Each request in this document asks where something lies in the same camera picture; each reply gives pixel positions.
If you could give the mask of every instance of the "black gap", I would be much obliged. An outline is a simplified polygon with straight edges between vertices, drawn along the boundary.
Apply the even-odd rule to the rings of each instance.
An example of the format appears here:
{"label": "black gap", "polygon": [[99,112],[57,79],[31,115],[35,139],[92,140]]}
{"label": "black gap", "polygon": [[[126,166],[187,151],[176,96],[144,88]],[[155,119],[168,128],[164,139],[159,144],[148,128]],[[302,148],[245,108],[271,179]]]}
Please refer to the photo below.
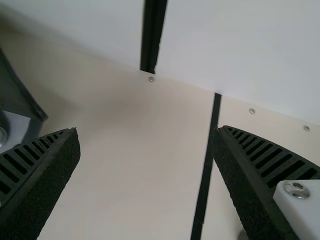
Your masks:
{"label": "black gap", "polygon": [[252,138],[248,143],[246,143],[242,149],[246,149],[247,147],[249,147],[255,140],[257,140],[256,137]]}
{"label": "black gap", "polygon": [[23,154],[23,152],[21,152],[19,149],[15,149],[14,152],[16,154],[18,154],[18,156],[20,158],[22,158],[29,166],[32,166],[34,163],[26,156]]}
{"label": "black gap", "polygon": [[40,157],[27,145],[24,145],[23,148],[35,159],[38,160]]}
{"label": "black gap", "polygon": [[40,141],[40,143],[42,143],[43,146],[45,146],[46,149],[50,148],[49,145],[46,143],[45,140],[40,139],[39,141]]}
{"label": "black gap", "polygon": [[140,70],[155,74],[167,0],[145,0]]}
{"label": "black gap", "polygon": [[272,144],[268,144],[267,146],[265,146],[264,148],[262,148],[260,151],[258,151],[255,155],[253,155],[250,160],[251,162],[253,162],[254,160],[256,160],[258,157],[260,157],[262,154],[264,154],[266,151],[268,151],[270,148],[272,148]]}
{"label": "black gap", "polygon": [[1,164],[0,164],[0,171],[3,172],[4,175],[6,175],[8,178],[10,178],[15,183],[19,182],[19,178],[17,178],[12,172],[10,172],[8,169],[6,169]]}
{"label": "black gap", "polygon": [[10,192],[10,187],[5,185],[2,181],[0,181],[0,191],[3,192],[4,194],[8,194]]}
{"label": "black gap", "polygon": [[245,140],[247,140],[248,138],[250,138],[250,134],[248,134],[247,136],[245,136],[243,139],[241,139],[240,141],[239,141],[239,144],[242,144],[242,143],[244,143],[244,141]]}
{"label": "black gap", "polygon": [[41,153],[41,154],[44,154],[45,151],[35,142],[33,141],[32,142],[33,146],[35,146],[36,149],[38,149],[38,151]]}
{"label": "black gap", "polygon": [[11,163],[20,173],[23,175],[27,173],[27,170],[21,166],[16,160],[14,160],[10,155],[4,154],[3,157]]}
{"label": "black gap", "polygon": [[52,144],[55,142],[50,136],[47,136],[46,139],[48,139]]}
{"label": "black gap", "polygon": [[263,173],[261,173],[261,177],[265,177],[269,175],[272,171],[276,170],[280,165],[284,164],[286,161],[288,161],[290,158],[292,158],[291,154],[285,155],[283,158],[281,158],[279,161],[275,162],[273,165],[271,165],[269,168],[267,168]]}
{"label": "black gap", "polygon": [[288,167],[286,170],[284,170],[283,172],[281,172],[280,174],[278,174],[277,176],[275,176],[273,179],[271,179],[270,181],[268,181],[267,186],[271,189],[273,188],[275,185],[278,184],[278,182],[285,180],[286,177],[288,177],[290,174],[292,174],[294,171],[298,170],[299,168],[301,168],[303,165],[305,165],[305,163],[301,160],[295,162],[294,164],[292,164],[290,167]]}
{"label": "black gap", "polygon": [[311,179],[314,175],[316,175],[317,170],[314,168],[310,168],[308,171],[306,171],[304,174],[302,174],[300,177],[298,177],[297,180],[309,180]]}
{"label": "black gap", "polygon": [[208,134],[208,141],[206,146],[206,153],[204,158],[203,171],[201,176],[201,183],[198,192],[198,198],[195,206],[195,213],[193,218],[193,225],[191,231],[190,240],[200,240],[202,233],[202,225],[205,221],[208,193],[210,187],[210,178],[212,167],[214,163],[214,153],[213,153],[213,141],[215,128],[218,126],[219,121],[219,111],[221,104],[221,95],[218,93],[214,94],[214,102],[212,108],[211,122]]}
{"label": "black gap", "polygon": [[268,156],[266,156],[262,161],[258,162],[255,167],[257,169],[260,169],[263,165],[265,165],[266,163],[268,163],[271,159],[273,159],[275,156],[277,156],[279,153],[282,152],[282,149],[278,148],[277,150],[275,150],[274,152],[272,152],[271,154],[269,154]]}
{"label": "black gap", "polygon": [[242,135],[244,134],[244,132],[240,132],[237,136],[235,136],[235,139],[239,139]]}
{"label": "black gap", "polygon": [[252,148],[250,148],[246,154],[249,156],[250,154],[252,154],[255,150],[257,150],[259,147],[262,146],[262,144],[264,144],[265,141],[264,140],[261,140],[260,142],[258,142],[256,145],[254,145]]}

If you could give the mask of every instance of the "white wall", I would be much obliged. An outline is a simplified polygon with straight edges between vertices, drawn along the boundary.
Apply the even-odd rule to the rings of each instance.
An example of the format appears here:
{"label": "white wall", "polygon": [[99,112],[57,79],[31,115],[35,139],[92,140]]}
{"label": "white wall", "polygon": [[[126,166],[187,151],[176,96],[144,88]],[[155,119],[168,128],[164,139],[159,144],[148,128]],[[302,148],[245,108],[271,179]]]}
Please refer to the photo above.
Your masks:
{"label": "white wall", "polygon": [[320,123],[320,2],[169,0],[158,75]]}
{"label": "white wall", "polygon": [[23,32],[139,68],[143,0],[0,0]]}

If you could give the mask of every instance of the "black seam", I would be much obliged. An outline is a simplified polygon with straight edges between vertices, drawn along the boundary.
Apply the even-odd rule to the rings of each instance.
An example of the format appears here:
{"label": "black seam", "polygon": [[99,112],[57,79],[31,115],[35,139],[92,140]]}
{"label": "black seam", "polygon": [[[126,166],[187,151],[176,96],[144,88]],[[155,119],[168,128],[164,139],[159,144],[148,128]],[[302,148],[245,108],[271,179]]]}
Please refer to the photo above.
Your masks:
{"label": "black seam", "polygon": [[214,94],[211,123],[210,123],[205,159],[203,164],[201,183],[200,183],[200,188],[199,188],[199,193],[198,193],[198,198],[197,198],[195,213],[193,218],[193,225],[192,225],[191,238],[190,238],[191,240],[201,239],[202,226],[205,221],[211,172],[212,172],[212,167],[214,162],[214,156],[213,156],[214,131],[215,131],[215,128],[218,127],[221,97],[222,96],[219,93]]}

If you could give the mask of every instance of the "black rubber strip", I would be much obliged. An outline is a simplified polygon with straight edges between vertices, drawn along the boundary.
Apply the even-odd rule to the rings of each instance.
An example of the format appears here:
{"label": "black rubber strip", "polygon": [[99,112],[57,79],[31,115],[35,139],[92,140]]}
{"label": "black rubber strip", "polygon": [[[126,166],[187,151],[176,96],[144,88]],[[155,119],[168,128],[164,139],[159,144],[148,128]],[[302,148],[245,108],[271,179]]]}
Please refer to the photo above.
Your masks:
{"label": "black rubber strip", "polygon": [[196,202],[195,213],[193,218],[193,226],[191,231],[191,240],[200,240],[202,233],[202,226],[205,221],[208,193],[210,187],[211,171],[214,162],[213,156],[213,142],[214,142],[214,130],[218,127],[219,112],[221,104],[221,95],[219,93],[214,94],[213,108],[211,123],[208,135],[208,142],[206,146],[205,159],[203,164],[202,178],[198,193],[198,199]]}
{"label": "black rubber strip", "polygon": [[155,74],[167,0],[145,0],[140,70]]}

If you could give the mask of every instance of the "silver screw head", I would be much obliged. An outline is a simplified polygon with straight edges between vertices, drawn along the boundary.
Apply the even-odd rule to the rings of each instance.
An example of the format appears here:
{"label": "silver screw head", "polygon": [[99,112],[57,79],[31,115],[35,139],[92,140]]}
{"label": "silver screw head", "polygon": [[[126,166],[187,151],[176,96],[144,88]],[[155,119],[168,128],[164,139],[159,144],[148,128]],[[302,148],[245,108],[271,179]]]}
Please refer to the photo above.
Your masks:
{"label": "silver screw head", "polygon": [[310,131],[310,127],[308,127],[308,126],[303,126],[303,129],[304,129],[305,131],[307,131],[307,132]]}
{"label": "silver screw head", "polygon": [[309,189],[298,181],[290,180],[283,184],[284,190],[291,196],[298,199],[306,199],[310,197]]}

